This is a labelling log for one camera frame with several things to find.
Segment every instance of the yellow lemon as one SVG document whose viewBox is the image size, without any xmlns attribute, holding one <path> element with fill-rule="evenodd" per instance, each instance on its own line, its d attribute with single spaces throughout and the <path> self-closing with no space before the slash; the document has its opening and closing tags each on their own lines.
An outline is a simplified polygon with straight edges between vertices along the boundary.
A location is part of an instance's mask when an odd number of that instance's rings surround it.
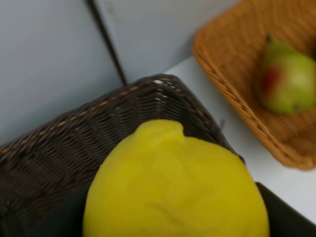
<svg viewBox="0 0 316 237">
<path fill-rule="evenodd" d="M 84 237 L 268 237 L 268 215 L 232 152 L 183 134 L 175 121 L 142 124 L 121 141 L 88 192 Z"/>
</svg>

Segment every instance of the white table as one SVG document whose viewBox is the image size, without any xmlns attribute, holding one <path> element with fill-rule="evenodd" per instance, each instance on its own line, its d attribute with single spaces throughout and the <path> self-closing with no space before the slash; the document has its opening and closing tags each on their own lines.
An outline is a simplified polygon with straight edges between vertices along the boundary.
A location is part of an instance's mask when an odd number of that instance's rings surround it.
<svg viewBox="0 0 316 237">
<path fill-rule="evenodd" d="M 316 170 L 303 172 L 277 162 L 212 85 L 193 56 L 165 73 L 178 76 L 217 122 L 225 121 L 224 135 L 245 158 L 255 181 L 316 223 Z"/>
</svg>

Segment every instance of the dark brown wicker basket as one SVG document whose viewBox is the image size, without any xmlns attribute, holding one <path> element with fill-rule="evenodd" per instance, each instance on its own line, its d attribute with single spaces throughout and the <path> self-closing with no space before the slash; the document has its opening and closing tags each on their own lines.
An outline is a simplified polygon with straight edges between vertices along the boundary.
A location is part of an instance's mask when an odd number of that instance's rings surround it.
<svg viewBox="0 0 316 237">
<path fill-rule="evenodd" d="M 231 150 L 211 115 L 175 76 L 141 79 L 0 149 L 0 236 L 27 232 L 71 190 L 91 182 L 116 144 L 150 119 L 177 120 L 186 135 Z"/>
</svg>

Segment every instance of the light brown wicker basket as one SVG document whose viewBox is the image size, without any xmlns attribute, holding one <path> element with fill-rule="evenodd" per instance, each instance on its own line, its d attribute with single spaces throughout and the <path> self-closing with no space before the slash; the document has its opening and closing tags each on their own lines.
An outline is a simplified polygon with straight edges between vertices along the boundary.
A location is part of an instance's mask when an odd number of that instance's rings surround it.
<svg viewBox="0 0 316 237">
<path fill-rule="evenodd" d="M 316 109 L 279 116 L 256 99 L 253 80 L 271 33 L 301 52 L 316 46 L 316 0 L 242 0 L 196 35 L 194 55 L 222 95 L 282 164 L 316 167 Z"/>
</svg>

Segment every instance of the wicker basket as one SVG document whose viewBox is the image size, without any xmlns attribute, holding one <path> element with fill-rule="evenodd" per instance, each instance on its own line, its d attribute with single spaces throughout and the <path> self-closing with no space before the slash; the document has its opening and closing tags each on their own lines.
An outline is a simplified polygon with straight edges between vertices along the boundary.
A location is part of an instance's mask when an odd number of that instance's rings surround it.
<svg viewBox="0 0 316 237">
<path fill-rule="evenodd" d="M 316 166 L 316 109 L 279 116 L 256 99 L 253 80 L 266 36 L 313 55 L 316 46 L 315 0 L 243 0 L 196 35 L 194 55 L 222 95 L 282 164 Z"/>
<path fill-rule="evenodd" d="M 0 149 L 0 236 L 27 232 L 72 189 L 91 182 L 116 144 L 150 119 L 180 121 L 186 135 L 231 149 L 175 76 L 144 78 Z"/>
</svg>

